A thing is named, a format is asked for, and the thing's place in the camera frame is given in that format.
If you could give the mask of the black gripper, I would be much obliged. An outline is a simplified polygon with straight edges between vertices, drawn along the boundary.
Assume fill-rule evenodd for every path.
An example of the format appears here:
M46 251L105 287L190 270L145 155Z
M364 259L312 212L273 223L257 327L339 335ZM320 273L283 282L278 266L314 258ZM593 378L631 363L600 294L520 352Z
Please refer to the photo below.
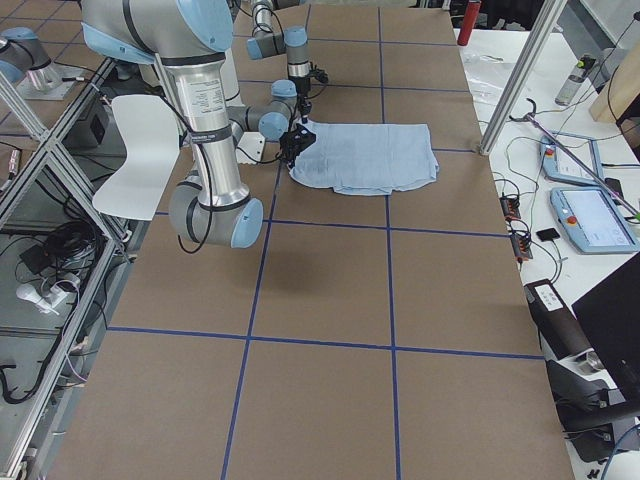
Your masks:
M298 110L300 121L306 124L312 110L312 103L308 99L301 99L298 102ZM316 135L304 125L296 125L292 131L286 132L280 138L280 158L287 159L286 165L289 170L295 167L297 156L315 141Z
M309 92L311 90L311 79L308 76L293 77L292 82L296 87L297 108L300 113L309 113L311 111L311 102L309 100Z

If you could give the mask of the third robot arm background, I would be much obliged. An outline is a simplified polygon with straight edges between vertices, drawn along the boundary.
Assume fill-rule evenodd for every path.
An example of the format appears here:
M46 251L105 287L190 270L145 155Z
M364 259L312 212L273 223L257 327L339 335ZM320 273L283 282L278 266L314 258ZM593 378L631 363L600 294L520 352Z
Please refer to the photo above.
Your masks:
M13 27L1 32L1 68L14 81L50 63L51 57L32 29Z

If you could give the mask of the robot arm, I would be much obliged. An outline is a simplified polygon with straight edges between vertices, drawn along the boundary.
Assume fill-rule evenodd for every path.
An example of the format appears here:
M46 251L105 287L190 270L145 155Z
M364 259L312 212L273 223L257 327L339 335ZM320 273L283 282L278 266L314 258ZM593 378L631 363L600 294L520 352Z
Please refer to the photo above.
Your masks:
M167 72L162 96L131 94L112 100L126 148L123 165L97 190L93 207L116 217L154 215L182 142L195 168L170 199L169 218L181 241L195 246L247 248L258 238L264 209L239 173L236 148L247 132L280 141L288 157L294 143L297 86L276 82L271 102L229 105L224 76L233 68L236 4L232 1L86 1L86 45L103 56Z
M278 10L301 4L303 1L296 0L251 1L253 30L252 37L247 41L247 52L252 60L286 55L288 79L296 87L300 116L305 123L311 111L309 92L312 71L306 28L293 26L284 29L276 15Z

